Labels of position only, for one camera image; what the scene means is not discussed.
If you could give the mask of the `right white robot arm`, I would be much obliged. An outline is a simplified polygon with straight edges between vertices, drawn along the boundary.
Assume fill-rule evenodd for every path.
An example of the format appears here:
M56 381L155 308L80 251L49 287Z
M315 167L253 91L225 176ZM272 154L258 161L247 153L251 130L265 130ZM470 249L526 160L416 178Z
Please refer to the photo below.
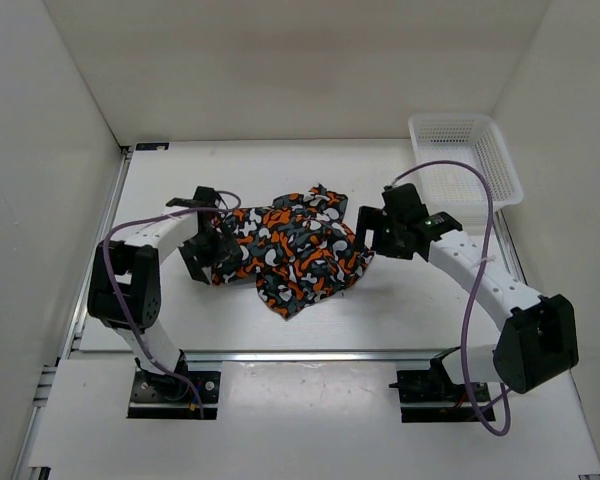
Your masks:
M435 396L450 400L466 381L502 383L524 394L578 364L575 311L566 297L545 296L488 260L460 222L428 212L414 185L388 187L382 197L381 208L360 207L356 248L371 232L378 255L420 256L469 293L500 332L494 345L451 348L434 357L429 387Z

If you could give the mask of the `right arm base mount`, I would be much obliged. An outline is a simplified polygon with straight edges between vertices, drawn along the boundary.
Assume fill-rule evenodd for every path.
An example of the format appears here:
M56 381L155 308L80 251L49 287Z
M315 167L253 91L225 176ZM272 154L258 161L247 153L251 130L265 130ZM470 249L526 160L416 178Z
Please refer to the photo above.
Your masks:
M465 385L442 381L432 370L398 370L389 387L398 392L403 424L478 422Z

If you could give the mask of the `orange camouflage shorts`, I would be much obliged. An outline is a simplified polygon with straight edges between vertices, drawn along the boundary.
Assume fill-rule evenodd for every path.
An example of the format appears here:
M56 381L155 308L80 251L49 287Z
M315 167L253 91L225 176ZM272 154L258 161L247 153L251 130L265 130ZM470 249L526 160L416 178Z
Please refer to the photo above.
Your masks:
M253 279L259 298L286 320L353 286L375 252L355 245L347 205L346 195L317 184L221 214L214 226L234 236L238 253L211 267L211 283Z

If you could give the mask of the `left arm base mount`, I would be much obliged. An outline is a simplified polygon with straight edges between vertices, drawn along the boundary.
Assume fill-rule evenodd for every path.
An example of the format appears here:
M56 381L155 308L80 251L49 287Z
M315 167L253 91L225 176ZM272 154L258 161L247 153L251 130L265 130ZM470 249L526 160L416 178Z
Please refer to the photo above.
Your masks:
M127 417L143 420L216 420L221 372L189 370L185 375L196 387L200 402L186 383L137 368Z

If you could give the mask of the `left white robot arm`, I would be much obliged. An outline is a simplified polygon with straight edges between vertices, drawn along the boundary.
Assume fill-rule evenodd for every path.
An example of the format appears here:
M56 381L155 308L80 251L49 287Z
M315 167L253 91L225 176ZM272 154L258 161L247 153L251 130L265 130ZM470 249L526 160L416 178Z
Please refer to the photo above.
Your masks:
M168 400L190 386L185 354L160 324L161 265L180 255L189 277L211 283L211 268L240 258L235 236L222 225L225 202L237 195L199 186L191 198L169 200L157 216L113 227L97 245L88 291L88 314L115 331L138 368Z

